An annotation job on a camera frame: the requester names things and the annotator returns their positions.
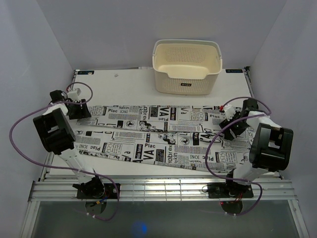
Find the newspaper print trousers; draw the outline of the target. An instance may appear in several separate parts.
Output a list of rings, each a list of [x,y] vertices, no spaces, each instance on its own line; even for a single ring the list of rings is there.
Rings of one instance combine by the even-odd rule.
[[[248,128],[225,140],[218,106],[91,106],[74,127],[80,154],[139,164],[227,173],[248,160]]]

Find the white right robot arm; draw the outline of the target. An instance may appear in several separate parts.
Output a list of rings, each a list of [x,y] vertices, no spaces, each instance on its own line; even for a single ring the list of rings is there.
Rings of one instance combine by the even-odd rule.
[[[268,113],[261,111],[258,101],[245,98],[242,109],[237,111],[226,104],[220,107],[225,119],[219,125],[224,139],[234,140],[248,128],[255,132],[248,160],[227,174],[223,191],[230,197],[243,195],[251,189],[250,182],[266,172],[283,171],[290,159],[293,130],[274,123]]]

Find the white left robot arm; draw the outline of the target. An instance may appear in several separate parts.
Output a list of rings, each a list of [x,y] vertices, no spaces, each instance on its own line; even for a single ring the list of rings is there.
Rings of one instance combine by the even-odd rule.
[[[62,158],[70,168],[73,168],[78,183],[73,187],[85,196],[101,198],[106,189],[101,179],[93,175],[94,169],[85,165],[75,149],[76,136],[69,120],[89,118],[91,114],[85,99],[79,97],[79,88],[68,92],[55,90],[50,92],[49,108],[41,116],[35,117],[33,123],[44,148],[48,152]]]

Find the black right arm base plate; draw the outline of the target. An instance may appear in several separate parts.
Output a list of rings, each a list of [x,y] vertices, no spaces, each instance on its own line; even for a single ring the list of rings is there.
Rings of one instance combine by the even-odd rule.
[[[207,192],[209,198],[253,198],[253,190],[250,185],[241,185],[233,181],[208,183]]]

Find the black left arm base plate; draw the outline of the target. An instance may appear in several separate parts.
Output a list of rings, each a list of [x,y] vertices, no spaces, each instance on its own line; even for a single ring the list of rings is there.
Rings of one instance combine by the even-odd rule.
[[[98,185],[96,188],[90,186],[85,190],[77,190],[77,199],[116,199],[117,194],[120,193],[120,184],[117,183],[118,190],[112,183],[104,183],[103,186]]]

